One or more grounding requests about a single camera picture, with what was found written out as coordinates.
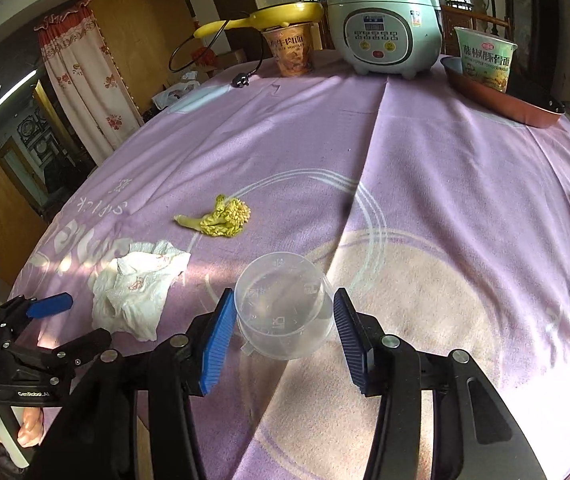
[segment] purple tablecloth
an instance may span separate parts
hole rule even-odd
[[[131,241],[167,239],[192,253],[159,341],[212,310],[255,257],[304,254],[386,332],[423,351],[469,350],[548,478],[564,478],[570,122],[539,130],[500,118],[456,94],[440,64],[405,81],[357,76],[332,52],[317,61],[309,76],[279,78],[268,60],[243,89],[228,87],[239,69],[228,70],[98,168],[14,286],[74,297],[71,311],[42,323],[40,344],[91,329],[91,284]],[[219,193],[252,208],[238,237],[201,237],[172,222],[207,212]],[[114,336],[125,354],[156,344]],[[286,366],[245,356],[241,345],[234,336],[220,384],[193,401],[209,478],[361,478],[378,400],[351,384],[337,335]],[[429,477],[430,420],[425,413],[420,478]]]

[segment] curtain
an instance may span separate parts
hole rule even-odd
[[[34,30],[60,104],[100,165],[143,121],[87,7],[89,1],[47,16]]]

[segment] red curtain ruffle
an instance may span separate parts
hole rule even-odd
[[[34,27],[38,32],[40,46],[44,46],[65,34],[69,29],[80,25],[82,20],[93,16],[92,11],[87,7],[91,0],[81,0],[73,7],[60,14],[50,14],[44,17],[43,21]]]

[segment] fluorescent light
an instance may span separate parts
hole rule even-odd
[[[9,91],[0,98],[0,105],[3,104],[5,101],[7,101],[7,99],[9,98],[10,95],[12,95],[15,91],[17,91],[18,88],[20,88],[21,86],[23,86],[27,81],[29,81],[32,77],[34,77],[36,75],[36,70],[32,70],[30,73],[28,73],[24,78],[22,78],[20,81],[18,81],[14,86],[12,86]]]

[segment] person's hand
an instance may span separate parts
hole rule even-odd
[[[40,443],[43,432],[43,410],[25,408],[22,412],[22,426],[18,430],[18,443],[23,447],[36,446]]]

